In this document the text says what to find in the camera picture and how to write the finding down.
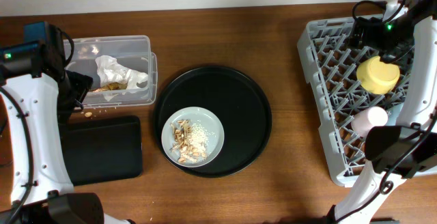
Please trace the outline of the blue cup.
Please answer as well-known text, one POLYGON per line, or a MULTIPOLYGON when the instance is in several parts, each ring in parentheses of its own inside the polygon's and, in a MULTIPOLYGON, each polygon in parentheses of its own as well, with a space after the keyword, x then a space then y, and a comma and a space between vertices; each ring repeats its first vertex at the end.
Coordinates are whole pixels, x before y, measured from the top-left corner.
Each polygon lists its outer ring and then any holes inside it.
POLYGON ((387 110, 387 113, 389 115, 388 116, 388 121, 386 123, 387 126, 394 126, 394 125, 396 125, 397 118, 399 117, 399 114, 400 114, 403 106, 404 106, 404 104, 400 103, 400 104, 397 104, 397 105, 395 105, 395 106, 393 106, 393 107, 391 107, 390 109, 387 110))

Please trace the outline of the gold snack wrapper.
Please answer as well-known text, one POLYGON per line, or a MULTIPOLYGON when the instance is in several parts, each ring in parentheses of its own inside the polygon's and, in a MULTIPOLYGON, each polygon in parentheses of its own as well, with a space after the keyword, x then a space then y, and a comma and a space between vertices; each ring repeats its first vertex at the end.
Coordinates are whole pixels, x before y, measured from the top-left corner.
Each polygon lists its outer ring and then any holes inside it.
POLYGON ((114 91, 114 90, 121 90, 126 89, 127 84, 126 83, 109 83, 103 87, 99 87, 96 89, 91 90, 91 92, 106 92, 106 91, 114 91))

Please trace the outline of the grey plate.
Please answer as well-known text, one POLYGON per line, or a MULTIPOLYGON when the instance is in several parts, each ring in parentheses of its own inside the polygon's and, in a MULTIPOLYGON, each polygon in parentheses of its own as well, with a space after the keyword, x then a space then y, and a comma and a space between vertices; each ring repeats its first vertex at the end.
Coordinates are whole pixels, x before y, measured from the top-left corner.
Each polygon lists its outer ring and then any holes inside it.
POLYGON ((186 107, 176 111, 164 123, 163 129, 160 132, 161 145, 164 155, 170 162, 177 166, 186 167, 189 169, 203 167, 210 164, 220 153, 225 142, 225 131, 220 119, 211 111, 201 107, 186 107), (174 143, 173 133, 170 123, 177 120, 190 120, 192 123, 201 124, 208 132, 208 149, 209 156, 200 163, 181 164, 177 162, 178 155, 175 152, 170 152, 174 143))

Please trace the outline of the pink cup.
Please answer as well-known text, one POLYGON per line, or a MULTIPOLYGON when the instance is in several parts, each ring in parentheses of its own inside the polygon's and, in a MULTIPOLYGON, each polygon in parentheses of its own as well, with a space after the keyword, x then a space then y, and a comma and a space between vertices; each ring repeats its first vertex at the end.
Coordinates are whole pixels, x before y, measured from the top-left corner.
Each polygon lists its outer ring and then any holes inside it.
POLYGON ((354 116, 352 130, 360 137, 366 137, 375 126, 384 126, 388 122, 388 114, 381 107, 369 107, 354 116))

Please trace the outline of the yellow bowl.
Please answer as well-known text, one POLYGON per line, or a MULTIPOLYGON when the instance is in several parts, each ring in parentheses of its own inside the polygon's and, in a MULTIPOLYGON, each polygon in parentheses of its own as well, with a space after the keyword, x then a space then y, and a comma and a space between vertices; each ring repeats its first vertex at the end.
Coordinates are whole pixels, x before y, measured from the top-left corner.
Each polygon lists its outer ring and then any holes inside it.
POLYGON ((356 71, 361 86, 373 94, 387 94, 400 78, 399 66, 386 64, 380 56, 371 57, 361 63, 356 71))

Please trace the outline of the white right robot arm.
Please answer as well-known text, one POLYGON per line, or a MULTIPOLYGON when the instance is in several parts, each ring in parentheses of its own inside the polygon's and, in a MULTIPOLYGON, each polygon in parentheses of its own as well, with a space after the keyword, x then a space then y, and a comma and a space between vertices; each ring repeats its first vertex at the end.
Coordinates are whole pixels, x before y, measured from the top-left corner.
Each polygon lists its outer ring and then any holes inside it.
POLYGON ((382 16, 307 24, 298 41, 333 181, 360 168, 324 223, 369 223, 436 166, 436 0, 378 2, 382 16))

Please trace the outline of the food scraps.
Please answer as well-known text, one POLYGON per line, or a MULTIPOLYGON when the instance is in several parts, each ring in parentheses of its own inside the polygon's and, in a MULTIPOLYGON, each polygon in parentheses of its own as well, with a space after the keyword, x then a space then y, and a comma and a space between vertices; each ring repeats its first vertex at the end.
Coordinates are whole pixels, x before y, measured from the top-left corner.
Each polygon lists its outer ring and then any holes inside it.
POLYGON ((200 163, 207 159, 208 132, 201 124, 177 120, 170 123, 170 127, 174 140, 170 152, 178 155, 178 163, 200 163))

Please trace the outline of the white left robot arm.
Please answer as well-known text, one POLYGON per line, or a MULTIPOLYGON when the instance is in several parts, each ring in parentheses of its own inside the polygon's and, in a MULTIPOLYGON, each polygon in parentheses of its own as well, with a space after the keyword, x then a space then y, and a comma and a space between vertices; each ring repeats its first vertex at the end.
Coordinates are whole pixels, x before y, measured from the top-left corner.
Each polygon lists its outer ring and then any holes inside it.
POLYGON ((119 223, 95 193, 75 193, 66 170, 59 125, 83 110, 90 76, 71 72, 64 42, 48 22, 25 25, 24 42, 1 49, 1 97, 12 143, 11 208, 2 223, 119 223))

